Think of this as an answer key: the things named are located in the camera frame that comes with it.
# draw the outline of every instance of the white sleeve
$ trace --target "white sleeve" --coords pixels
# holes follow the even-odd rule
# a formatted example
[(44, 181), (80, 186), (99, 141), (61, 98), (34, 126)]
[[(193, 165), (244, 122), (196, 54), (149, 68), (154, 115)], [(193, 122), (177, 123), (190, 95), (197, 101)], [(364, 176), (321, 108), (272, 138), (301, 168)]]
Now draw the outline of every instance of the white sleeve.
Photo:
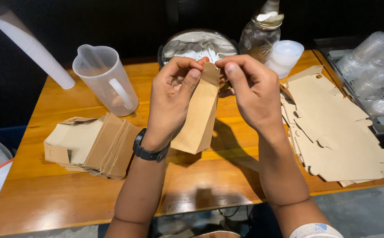
[(329, 225), (311, 223), (296, 228), (289, 238), (343, 238), (343, 235)]

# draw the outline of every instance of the hand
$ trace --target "hand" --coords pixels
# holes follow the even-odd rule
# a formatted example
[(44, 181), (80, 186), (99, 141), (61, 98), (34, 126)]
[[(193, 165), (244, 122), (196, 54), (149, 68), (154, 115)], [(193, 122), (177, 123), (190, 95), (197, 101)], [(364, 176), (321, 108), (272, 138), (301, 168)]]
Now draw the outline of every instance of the hand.
[(164, 149), (183, 124), (189, 100), (201, 79), (208, 57), (196, 61), (173, 57), (152, 81), (148, 128), (141, 146), (148, 151)]
[(239, 112), (250, 127), (258, 133), (273, 125), (283, 128), (279, 77), (274, 71), (249, 55), (228, 56), (215, 65), (224, 69), (233, 87), (219, 97), (236, 95)]

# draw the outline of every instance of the fingernail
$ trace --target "fingernail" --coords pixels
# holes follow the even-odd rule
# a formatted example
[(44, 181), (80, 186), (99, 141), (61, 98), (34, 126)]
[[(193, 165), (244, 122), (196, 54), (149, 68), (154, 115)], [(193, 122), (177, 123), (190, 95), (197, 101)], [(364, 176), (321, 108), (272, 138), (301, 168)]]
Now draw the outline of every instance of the fingernail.
[(224, 68), (227, 72), (233, 71), (236, 69), (235, 63), (227, 63), (226, 67)]
[(192, 76), (192, 78), (199, 78), (201, 72), (197, 69), (191, 69), (191, 71), (189, 71), (190, 75)]

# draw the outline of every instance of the gold jar lid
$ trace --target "gold jar lid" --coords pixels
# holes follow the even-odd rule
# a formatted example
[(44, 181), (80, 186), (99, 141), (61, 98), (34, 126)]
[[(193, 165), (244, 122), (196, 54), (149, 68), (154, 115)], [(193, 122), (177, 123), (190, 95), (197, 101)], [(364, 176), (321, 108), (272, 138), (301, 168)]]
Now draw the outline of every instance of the gold jar lid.
[(252, 21), (257, 26), (260, 26), (261, 28), (263, 28), (265, 30), (274, 30), (274, 29), (279, 28), (283, 22), (283, 19), (284, 19), (284, 14), (279, 14), (279, 15), (276, 15), (273, 17), (269, 17), (269, 18), (265, 19), (264, 21), (258, 21), (257, 20), (258, 15), (259, 15), (259, 13), (254, 14), (252, 16)]

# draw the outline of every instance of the glass jar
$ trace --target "glass jar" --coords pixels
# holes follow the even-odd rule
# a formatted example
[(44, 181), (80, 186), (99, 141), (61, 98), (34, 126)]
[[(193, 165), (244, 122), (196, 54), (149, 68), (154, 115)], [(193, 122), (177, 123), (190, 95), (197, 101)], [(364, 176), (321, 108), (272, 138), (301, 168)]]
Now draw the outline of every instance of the glass jar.
[(265, 64), (270, 57), (273, 44), (280, 40), (280, 25), (284, 15), (269, 17), (264, 21), (258, 21), (257, 17), (258, 14), (254, 14), (243, 29), (239, 50), (242, 55), (250, 55)]

